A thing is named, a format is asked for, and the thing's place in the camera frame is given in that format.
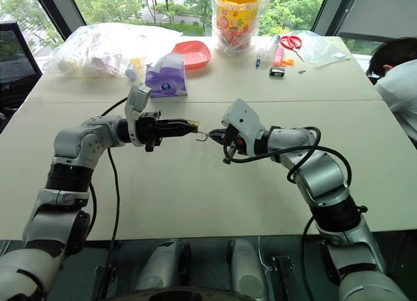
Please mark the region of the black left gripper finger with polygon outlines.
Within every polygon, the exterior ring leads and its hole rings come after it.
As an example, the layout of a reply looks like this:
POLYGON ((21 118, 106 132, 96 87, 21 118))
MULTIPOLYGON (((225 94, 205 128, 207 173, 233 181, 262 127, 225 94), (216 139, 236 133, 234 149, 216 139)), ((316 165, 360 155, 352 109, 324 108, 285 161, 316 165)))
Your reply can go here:
POLYGON ((172 129, 159 129, 158 130, 158 137, 160 138, 167 138, 167 137, 182 137, 190 132, 187 129, 183 128, 172 128, 172 129))
POLYGON ((164 119, 158 120, 157 126, 163 130, 190 129, 190 125, 185 119, 164 119))

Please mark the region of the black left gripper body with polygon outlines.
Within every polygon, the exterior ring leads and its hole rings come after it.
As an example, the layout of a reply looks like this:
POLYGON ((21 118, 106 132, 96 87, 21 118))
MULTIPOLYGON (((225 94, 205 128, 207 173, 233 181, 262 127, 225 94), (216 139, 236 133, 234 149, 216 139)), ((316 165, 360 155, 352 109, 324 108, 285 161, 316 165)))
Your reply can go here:
POLYGON ((136 134, 146 152, 152 152, 162 142, 157 127, 160 115, 159 111, 143 112, 136 121, 136 134))

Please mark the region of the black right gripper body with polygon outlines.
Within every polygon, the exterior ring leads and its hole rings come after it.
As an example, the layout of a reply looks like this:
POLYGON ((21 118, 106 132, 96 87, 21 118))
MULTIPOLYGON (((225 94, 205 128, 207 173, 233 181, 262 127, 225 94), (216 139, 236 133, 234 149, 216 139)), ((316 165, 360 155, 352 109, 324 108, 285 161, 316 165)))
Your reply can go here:
POLYGON ((233 125, 229 124, 227 126, 223 140, 226 158, 232 158, 236 153, 246 155, 246 142, 233 125))

